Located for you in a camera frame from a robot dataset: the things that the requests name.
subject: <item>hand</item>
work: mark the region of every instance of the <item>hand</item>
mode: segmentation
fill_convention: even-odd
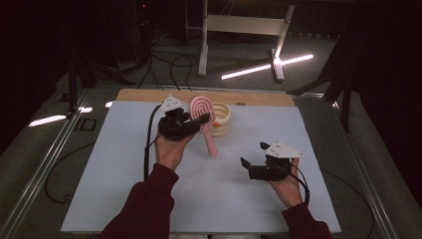
[[[193,138],[195,134],[196,133],[193,133],[181,140],[176,141],[158,133],[158,139],[154,143],[156,162],[174,171],[183,158],[183,151],[187,143]]]
[[[299,159],[293,158],[292,165],[298,166]],[[298,176],[298,169],[292,166],[292,174]],[[277,192],[280,200],[286,205],[287,208],[291,208],[298,204],[303,203],[301,192],[299,190],[299,183],[291,176],[287,176],[281,181],[268,181],[273,189]]]

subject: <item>wire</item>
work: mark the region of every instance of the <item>wire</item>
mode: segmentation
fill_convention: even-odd
[[[340,178],[339,176],[333,174],[332,172],[329,172],[325,169],[323,169],[322,167],[319,168],[322,172],[325,172],[329,175],[331,175],[332,177],[336,178],[337,180],[339,180],[340,182],[346,184],[348,187],[350,187],[354,192],[356,192],[356,194],[362,199],[362,201],[365,203],[366,207],[369,209],[370,215],[371,215],[371,225],[370,225],[370,229],[369,232],[366,234],[365,239],[369,238],[370,235],[372,234],[373,228],[374,228],[374,223],[375,223],[375,217],[373,215],[373,211],[369,205],[369,203],[367,202],[367,200],[365,199],[365,197],[359,192],[357,191],[356,188],[354,188],[350,183],[346,182],[344,179]]]
[[[140,85],[142,85],[143,81],[145,81],[145,79],[146,79],[146,76],[148,76],[148,73],[151,71],[151,67],[152,67],[152,62],[151,61],[152,61],[151,56],[148,55],[148,60],[146,62],[146,65],[148,66],[148,69],[147,69],[146,73],[143,75],[143,77],[140,80],[140,82],[137,84],[137,86],[136,86],[137,89],[140,88]]]
[[[292,174],[291,172],[285,170],[284,168],[273,164],[273,163],[269,163],[270,166],[274,166],[277,167],[279,169],[281,169],[282,171],[286,172],[289,176],[291,176],[292,178],[294,178],[298,183],[301,184],[301,186],[304,188],[305,190],[305,204],[309,205],[310,204],[310,197],[311,197],[311,193],[310,193],[310,189],[308,188],[308,184],[307,184],[307,180],[305,179],[304,175],[302,174],[301,170],[298,169],[296,166],[294,166],[293,164],[290,163],[291,166],[295,167],[298,172],[301,174],[302,178],[304,179],[305,182],[303,182],[300,178],[298,178],[296,175]]]
[[[73,196],[73,195],[72,195],[72,194],[66,194],[66,196],[65,196],[65,200],[64,200],[64,201],[62,201],[62,200],[60,200],[60,199],[56,199],[56,198],[54,198],[54,197],[50,194],[50,192],[49,192],[49,180],[50,180],[50,176],[51,176],[52,172],[54,171],[54,169],[57,167],[57,165],[59,165],[59,163],[60,163],[60,162],[62,162],[65,158],[67,158],[67,157],[71,156],[72,154],[74,154],[74,153],[76,153],[76,152],[78,152],[78,151],[80,151],[80,150],[83,150],[83,149],[85,149],[85,148],[87,148],[87,147],[90,147],[90,146],[94,145],[95,143],[96,143],[96,142],[95,142],[95,141],[93,141],[93,142],[90,142],[90,143],[88,143],[88,144],[86,144],[86,145],[84,145],[84,146],[81,146],[81,147],[79,147],[79,148],[77,148],[77,149],[75,149],[75,150],[73,150],[73,151],[70,151],[69,153],[65,154],[64,156],[62,156],[61,158],[59,158],[59,159],[55,162],[55,164],[53,165],[53,167],[50,169],[49,173],[47,174],[46,180],[44,181],[44,192],[46,193],[47,197],[48,197],[50,200],[52,200],[53,202],[59,203],[59,204],[67,205],[67,203],[68,203],[68,200],[67,200],[67,199],[68,199],[68,197]]]
[[[149,149],[152,146],[152,143],[154,143],[161,134],[151,143],[151,128],[152,128],[152,121],[154,120],[155,113],[158,111],[158,109],[161,107],[161,105],[156,106],[154,110],[151,113],[151,116],[149,117],[149,124],[148,124],[148,135],[146,137],[146,146],[144,149],[144,156],[143,156],[143,181],[146,181],[148,179],[148,173],[149,173]]]
[[[174,44],[180,42],[177,39],[175,41],[172,41],[172,42],[161,42],[162,39],[164,39],[164,38],[171,38],[171,37],[172,36],[170,34],[164,34],[161,37],[159,37],[158,39],[154,40],[154,42],[157,43],[157,44],[161,44],[161,45],[174,45]]]
[[[187,76],[186,76],[186,79],[185,79],[185,83],[186,83],[186,87],[189,89],[189,91],[192,91],[190,89],[190,86],[189,86],[188,81],[189,81],[190,74],[192,73],[193,66],[195,66],[198,63],[198,59],[196,57],[194,57],[192,55],[186,55],[186,54],[183,54],[183,53],[178,53],[178,52],[156,52],[155,51],[153,53],[166,53],[166,54],[177,54],[177,55],[179,55],[176,58],[174,58],[171,62],[169,62],[169,61],[167,61],[165,59],[162,59],[162,58],[160,58],[160,57],[158,57],[158,56],[156,56],[156,55],[154,55],[154,54],[151,53],[152,57],[154,57],[154,58],[156,58],[156,59],[158,59],[158,60],[160,60],[160,61],[162,61],[162,62],[167,63],[167,64],[170,65],[170,78],[171,78],[171,81],[174,83],[174,85],[176,86],[177,90],[179,90],[179,91],[180,91],[180,88],[177,85],[177,83],[175,81],[175,78],[174,78],[174,75],[173,75],[173,68],[174,67],[188,68],[189,69],[189,72],[187,73]],[[189,61],[189,64],[186,64],[186,65],[176,64],[176,62],[179,59],[181,59],[181,58],[186,58]]]

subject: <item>dark background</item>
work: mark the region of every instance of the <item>dark background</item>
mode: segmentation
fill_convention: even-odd
[[[180,20],[188,19],[191,26],[201,25],[202,5],[198,3],[201,1],[170,1],[180,3],[172,5],[173,10],[180,8],[178,11],[168,11],[165,9],[168,5],[161,1],[138,2],[136,7],[131,1],[116,4],[109,0],[1,1],[0,152],[56,90],[56,82],[67,72],[69,48],[64,47],[63,30],[96,62],[118,68],[121,59],[142,63],[142,54],[149,44],[148,32],[142,31],[144,28],[139,30],[145,21],[172,29],[182,40],[186,22],[175,21],[177,27],[174,27],[167,25],[166,19],[177,17],[175,14],[182,16]],[[224,1],[215,2],[217,6],[224,4]],[[152,10],[139,8],[142,3]],[[248,6],[251,5],[246,4],[237,11],[242,15],[274,17],[286,9],[284,6]],[[295,10],[290,27],[294,35],[337,38],[341,33],[324,71],[336,71],[343,67],[344,58],[354,54],[355,61],[347,71],[352,74],[352,88],[360,93],[365,109],[420,206],[422,101],[417,86],[422,80],[421,16],[422,8],[416,0],[380,1],[379,5],[365,6],[359,11],[335,6],[302,6]],[[342,32],[346,23],[349,26]]]

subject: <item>metal rail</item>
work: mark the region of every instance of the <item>metal rail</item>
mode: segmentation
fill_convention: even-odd
[[[91,89],[85,89],[78,101],[79,107],[84,107],[91,95]],[[81,110],[76,110],[70,119],[67,119],[55,141],[41,162],[40,166],[28,181],[25,189],[15,204],[13,210],[9,214],[6,221],[0,228],[0,238],[13,238],[25,218],[28,210],[38,195],[44,181],[55,164],[60,152],[62,151],[66,141],[68,140],[73,128],[78,122],[81,115]]]
[[[337,123],[341,128],[343,128],[340,119],[338,117],[338,106],[334,103],[334,109],[332,112],[335,114]],[[372,183],[372,180],[369,177],[368,172],[365,169],[365,166],[362,162],[362,159],[356,149],[356,146],[351,138],[350,134],[347,133],[344,129],[341,131],[343,138],[345,139],[345,145],[347,146],[348,151],[351,156],[351,163],[356,171],[357,178],[360,181],[363,192],[366,195],[366,199],[372,209],[373,215],[379,227],[379,230],[384,239],[396,239],[398,238],[397,233],[387,215],[386,209],[382,203],[380,196],[378,195],[375,186]]]

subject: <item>maroon sleeve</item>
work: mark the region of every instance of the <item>maroon sleeve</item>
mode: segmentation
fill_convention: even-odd
[[[170,193],[178,178],[171,169],[155,163],[146,182],[133,186],[123,209],[99,238],[168,239],[174,207]]]
[[[289,226],[290,239],[332,238],[328,226],[324,222],[315,221],[306,204],[299,204],[282,213]]]

